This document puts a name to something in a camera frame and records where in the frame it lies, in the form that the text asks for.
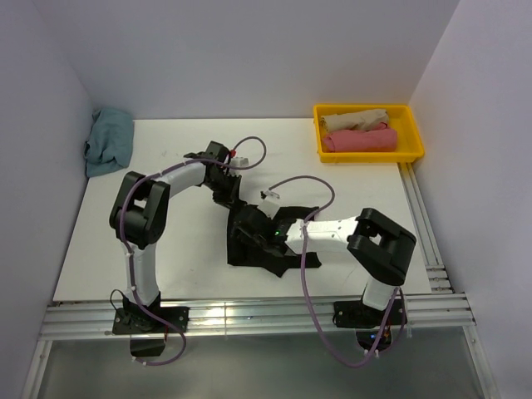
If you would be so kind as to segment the black t-shirt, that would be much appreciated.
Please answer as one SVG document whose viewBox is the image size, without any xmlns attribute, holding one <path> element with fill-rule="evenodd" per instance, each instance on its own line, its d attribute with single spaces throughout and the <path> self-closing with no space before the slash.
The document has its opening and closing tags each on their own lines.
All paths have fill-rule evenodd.
<svg viewBox="0 0 532 399">
<path fill-rule="evenodd" d="M 237 209 L 231 209 L 229 211 L 226 239 L 228 264 L 235 267 L 263 268 L 279 278 L 283 277 L 285 272 L 291 268 L 299 268 L 301 264 L 301 256 L 296 254 L 291 249 L 290 254 L 283 257 L 276 257 L 272 254 L 265 253 L 261 249 L 240 243 L 236 239 L 232 238 L 232 225 L 234 222 L 234 217 L 243 207 L 257 207 L 257 205 L 244 202 L 241 207 Z M 282 207 L 279 209 L 274 218 L 290 218 L 291 224 L 293 224 L 299 219 L 304 219 L 316 209 L 317 207 Z"/>
</svg>

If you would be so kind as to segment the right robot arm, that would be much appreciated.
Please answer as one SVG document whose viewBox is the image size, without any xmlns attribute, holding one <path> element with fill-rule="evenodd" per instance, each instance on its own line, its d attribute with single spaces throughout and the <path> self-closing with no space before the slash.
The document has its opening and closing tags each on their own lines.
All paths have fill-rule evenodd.
<svg viewBox="0 0 532 399">
<path fill-rule="evenodd" d="M 360 303 L 360 314 L 370 324 L 379 323 L 389 311 L 388 302 L 406 281 L 416 237 L 373 208 L 356 216 L 333 221 L 308 222 L 313 208 L 283 207 L 274 217 L 256 205 L 245 205 L 229 214 L 228 263 L 258 267 L 282 277 L 299 268 L 301 259 L 318 268 L 323 253 L 351 254 L 369 274 Z"/>
</svg>

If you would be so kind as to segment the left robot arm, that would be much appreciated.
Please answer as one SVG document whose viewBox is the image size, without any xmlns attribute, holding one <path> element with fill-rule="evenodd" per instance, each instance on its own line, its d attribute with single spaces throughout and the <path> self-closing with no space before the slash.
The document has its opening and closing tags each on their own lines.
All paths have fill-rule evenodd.
<svg viewBox="0 0 532 399">
<path fill-rule="evenodd" d="M 165 231 L 170 200 L 181 192 L 206 186 L 214 202 L 226 208 L 237 201 L 239 172 L 249 161 L 218 142 L 185 156 L 178 165 L 153 175 L 129 172 L 123 178 L 109 224 L 126 256 L 126 302 L 137 307 L 132 322 L 143 332 L 156 330 L 162 321 L 160 289 L 155 271 L 156 243 Z"/>
</svg>

